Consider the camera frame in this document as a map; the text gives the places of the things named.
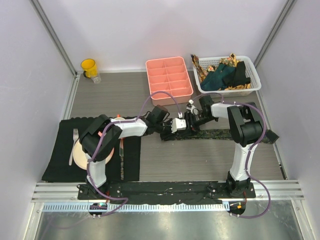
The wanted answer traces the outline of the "dark patterned necktie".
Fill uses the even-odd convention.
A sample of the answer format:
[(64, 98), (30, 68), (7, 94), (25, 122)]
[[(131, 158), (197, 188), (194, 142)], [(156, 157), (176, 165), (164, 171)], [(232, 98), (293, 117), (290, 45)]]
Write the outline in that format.
[[(268, 129), (261, 140), (264, 144), (274, 144), (280, 137)], [(177, 131), (176, 133), (160, 134), (162, 141), (181, 141), (181, 140), (228, 140), (232, 141), (229, 129), (206, 129), (200, 131)]]

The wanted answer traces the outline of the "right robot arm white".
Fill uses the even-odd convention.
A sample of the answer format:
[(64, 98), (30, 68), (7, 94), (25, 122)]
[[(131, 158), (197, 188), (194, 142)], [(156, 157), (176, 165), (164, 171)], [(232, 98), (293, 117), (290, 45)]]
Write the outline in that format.
[(249, 189), (251, 180), (250, 168), (254, 152), (264, 138), (267, 127), (264, 116), (254, 103), (214, 102), (210, 95), (199, 97), (201, 109), (191, 99), (186, 105), (184, 114), (187, 128), (195, 132), (200, 126), (219, 118), (227, 119), (231, 139), (235, 142), (233, 163), (227, 173), (226, 193), (233, 198), (242, 195)]

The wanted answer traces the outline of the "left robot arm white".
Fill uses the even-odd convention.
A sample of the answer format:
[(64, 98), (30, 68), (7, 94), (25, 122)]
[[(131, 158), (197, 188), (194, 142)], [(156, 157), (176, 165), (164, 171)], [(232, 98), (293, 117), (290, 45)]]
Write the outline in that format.
[(149, 113), (127, 119), (98, 116), (79, 138), (87, 165), (86, 184), (89, 194), (100, 200), (107, 192), (106, 158), (121, 139), (144, 137), (166, 131), (168, 110), (157, 105)]

